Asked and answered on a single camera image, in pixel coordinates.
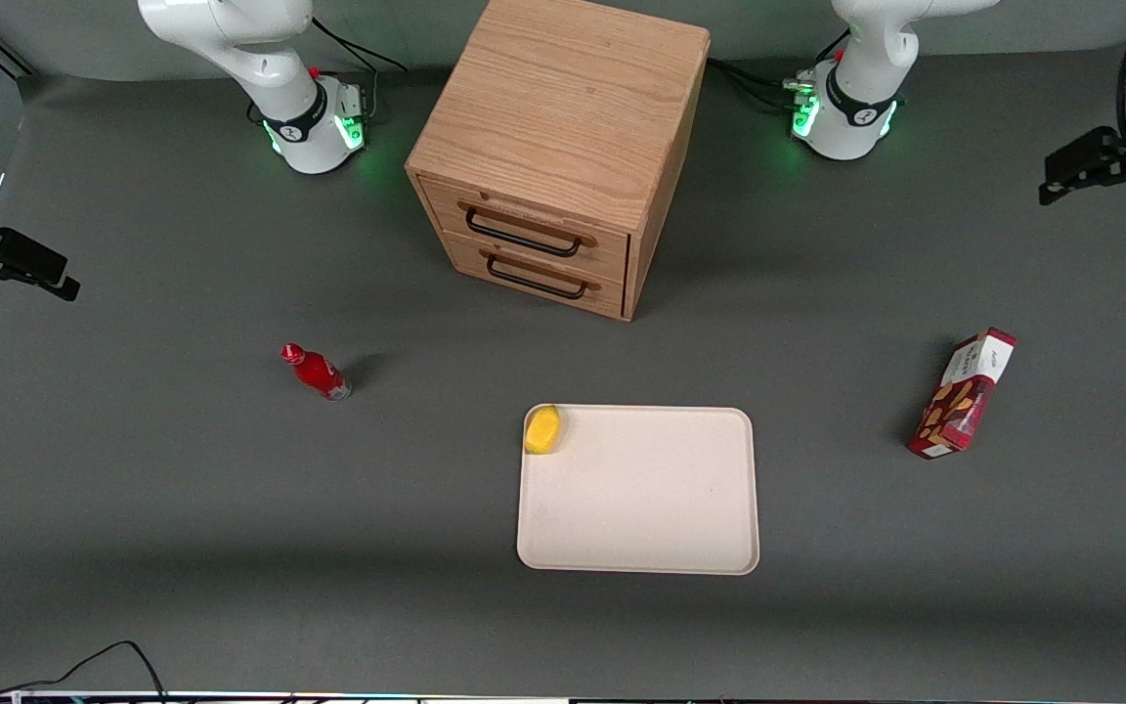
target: drawer handle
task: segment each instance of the drawer handle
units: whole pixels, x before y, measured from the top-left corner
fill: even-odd
[[[493,278],[509,280],[510,284],[526,285],[528,288],[536,288],[537,291],[540,291],[540,293],[558,295],[560,298],[580,300],[581,296],[584,295],[584,289],[587,286],[584,282],[581,282],[580,291],[563,291],[562,288],[554,288],[553,285],[537,284],[536,280],[528,280],[525,277],[518,277],[516,275],[508,275],[508,273],[506,271],[499,271],[498,269],[493,268],[493,264],[497,262],[498,257],[495,257],[495,255],[488,255],[488,257],[489,260],[488,262],[485,262],[485,268],[489,271],[489,276],[492,276]]]
[[[522,237],[519,237],[517,234],[510,234],[510,232],[501,232],[500,229],[492,229],[491,226],[482,226],[482,224],[473,222],[472,219],[476,216],[477,216],[477,210],[468,208],[468,217],[466,217],[466,220],[468,220],[468,229],[472,232],[488,234],[489,237],[494,238],[494,240],[509,241],[509,243],[519,244],[520,247],[528,247],[528,249],[535,249],[537,250],[537,252],[545,252],[546,255],[554,255],[555,257],[573,257],[575,256],[577,252],[580,252],[581,250],[580,237],[575,238],[575,241],[572,241],[572,247],[568,247],[568,249],[560,249],[558,247],[542,244],[539,243],[539,241],[525,240]]]

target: white tray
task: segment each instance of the white tray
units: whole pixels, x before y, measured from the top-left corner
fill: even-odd
[[[680,574],[749,574],[759,564],[745,413],[555,406],[563,428],[554,451],[522,452],[517,549],[524,564]]]

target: wood grain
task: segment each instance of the wood grain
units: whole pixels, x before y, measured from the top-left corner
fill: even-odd
[[[705,68],[705,63],[698,66],[698,75],[692,81],[692,91],[685,107],[685,115],[677,128],[676,139],[671,142],[662,178],[656,184],[654,196],[647,204],[645,226],[633,238],[632,252],[634,256],[628,258],[628,284],[626,284],[628,288],[626,288],[625,295],[625,317],[628,318],[634,315],[634,310],[641,302],[649,265],[654,258],[658,238],[663,234],[663,223],[667,222],[667,211],[671,206],[671,197],[676,196],[676,184],[680,179],[680,170],[685,168],[685,155],[689,151],[689,135],[692,134],[692,116],[697,112],[698,93],[701,92],[701,72]]]
[[[491,0],[408,164],[640,231],[707,45],[581,0]]]
[[[568,304],[632,320],[709,43],[705,28],[582,0],[489,0],[406,160],[456,268],[508,285],[488,275],[483,249],[535,275],[593,282]],[[475,233],[470,208],[475,223],[540,244],[580,238],[580,252]]]

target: yellow sponge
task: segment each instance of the yellow sponge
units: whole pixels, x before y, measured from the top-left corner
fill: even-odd
[[[554,406],[542,406],[528,418],[528,428],[524,429],[524,451],[529,455],[546,455],[554,449],[554,442],[560,437],[560,410]]]

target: red bottle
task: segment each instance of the red bottle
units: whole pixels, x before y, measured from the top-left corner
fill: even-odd
[[[321,396],[340,401],[350,395],[350,387],[341,378],[341,373],[320,353],[305,351],[291,342],[280,348],[280,358],[294,365],[294,374],[298,381],[321,392]]]

